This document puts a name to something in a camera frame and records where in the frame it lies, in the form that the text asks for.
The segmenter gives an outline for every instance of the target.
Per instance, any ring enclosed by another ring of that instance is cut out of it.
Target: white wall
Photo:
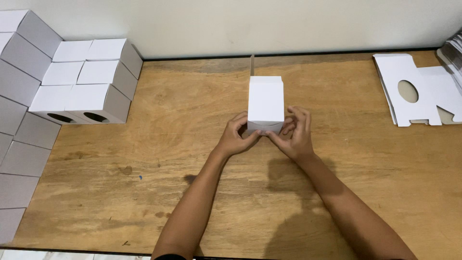
[[[0,0],[65,40],[128,37],[144,58],[433,47],[462,0]]]

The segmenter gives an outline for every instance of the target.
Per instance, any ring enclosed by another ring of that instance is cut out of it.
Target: wood grain
[[[418,67],[433,51],[411,52]],[[462,258],[462,129],[393,125],[372,53],[258,57],[315,151],[420,259]],[[11,247],[150,253],[226,121],[249,59],[145,62],[126,124],[63,126]],[[229,159],[205,256],[354,259],[310,181],[266,138]]]

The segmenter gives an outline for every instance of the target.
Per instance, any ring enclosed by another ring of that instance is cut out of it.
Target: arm
[[[311,115],[301,107],[289,107],[282,134],[294,130],[290,140],[273,132],[269,138],[309,176],[332,218],[362,259],[417,259],[399,235],[356,194],[342,183],[314,153]]]
[[[255,131],[242,139],[237,131],[246,123],[246,111],[228,121],[218,145],[162,229],[152,260],[164,254],[177,254],[188,260],[193,258],[207,226],[221,169],[228,157],[248,148],[261,133]]]

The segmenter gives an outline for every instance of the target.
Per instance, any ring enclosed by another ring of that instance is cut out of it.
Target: tiled floor
[[[149,260],[149,256],[82,254],[0,249],[0,260]]]

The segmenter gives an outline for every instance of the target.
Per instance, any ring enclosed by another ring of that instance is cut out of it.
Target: oval cutout
[[[419,100],[419,92],[417,92],[414,85],[407,80],[398,82],[398,92],[401,97],[409,103],[415,103]]]
[[[47,115],[49,117],[51,117],[51,118],[54,118],[54,119],[62,121],[62,122],[66,122],[66,123],[70,123],[70,124],[77,123],[74,119],[68,118],[68,117],[65,117],[65,116],[62,116],[62,115],[53,114],[53,113],[48,113]]]
[[[91,112],[85,112],[84,113],[84,116],[88,117],[89,119],[91,120],[95,120],[97,122],[101,122],[101,123],[109,123],[109,119],[103,117],[103,116],[100,116],[100,115],[97,115],[95,113],[91,113]]]

